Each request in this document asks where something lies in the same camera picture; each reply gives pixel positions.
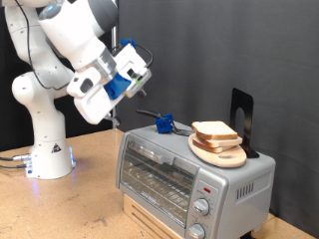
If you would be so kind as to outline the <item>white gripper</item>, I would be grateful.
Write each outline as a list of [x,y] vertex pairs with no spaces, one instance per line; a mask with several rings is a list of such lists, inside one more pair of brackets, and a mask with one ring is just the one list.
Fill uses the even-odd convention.
[[143,88],[148,81],[148,64],[138,54],[135,43],[124,43],[116,50],[109,50],[87,67],[78,70],[69,86],[68,94],[82,117],[91,124],[110,120],[113,127],[121,123],[110,111],[122,98],[136,93],[143,99],[148,94]]

